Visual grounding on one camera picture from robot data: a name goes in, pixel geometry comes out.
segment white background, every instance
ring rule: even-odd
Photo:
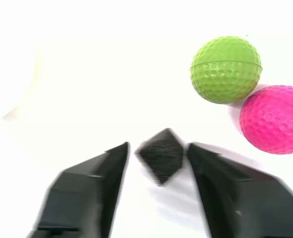
[[[0,119],[0,236],[26,237],[61,170],[129,141],[111,237],[206,237],[189,165],[158,187],[132,154],[166,127],[184,143],[249,157],[238,159],[293,190],[293,155],[270,155],[245,140],[237,121],[242,102],[214,105],[192,87],[194,54],[222,35],[257,48],[259,88],[293,86],[293,1],[0,1],[0,45],[21,39],[12,63],[26,63],[8,74],[17,85],[31,70],[22,42],[36,43],[30,86]],[[0,100],[8,99],[0,89]]]

